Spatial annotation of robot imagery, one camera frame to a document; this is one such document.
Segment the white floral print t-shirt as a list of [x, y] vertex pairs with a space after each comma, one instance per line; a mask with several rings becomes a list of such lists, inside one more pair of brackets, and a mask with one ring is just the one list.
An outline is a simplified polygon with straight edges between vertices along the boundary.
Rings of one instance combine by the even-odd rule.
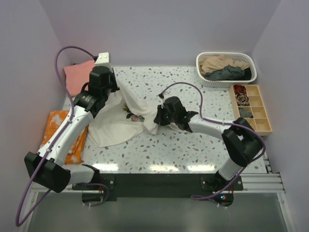
[[119, 80], [117, 84], [120, 89], [109, 95], [88, 127], [88, 136], [98, 147], [119, 145], [143, 132], [157, 134], [158, 104], [139, 98]]

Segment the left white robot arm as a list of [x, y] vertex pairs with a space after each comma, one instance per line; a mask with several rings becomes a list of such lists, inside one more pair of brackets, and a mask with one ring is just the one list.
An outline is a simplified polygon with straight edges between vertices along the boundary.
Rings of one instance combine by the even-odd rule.
[[63, 164], [79, 135], [105, 106], [109, 94], [119, 87], [113, 69], [103, 65], [92, 69], [84, 86], [88, 89], [75, 96], [67, 119], [50, 140], [37, 153], [28, 152], [24, 158], [30, 178], [56, 193], [67, 185], [94, 182], [99, 175], [98, 169], [91, 165], [83, 164], [79, 170], [70, 171]]

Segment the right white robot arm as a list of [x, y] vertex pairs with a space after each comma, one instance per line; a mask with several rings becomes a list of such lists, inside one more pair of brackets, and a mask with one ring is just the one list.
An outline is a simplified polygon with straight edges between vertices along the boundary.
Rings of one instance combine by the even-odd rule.
[[174, 124], [181, 131], [206, 134], [224, 142], [229, 158], [214, 177], [206, 181], [215, 192], [228, 185], [266, 149], [262, 137], [244, 118], [228, 122], [203, 118], [198, 112], [187, 111], [178, 97], [170, 97], [157, 106], [154, 123], [159, 126]]

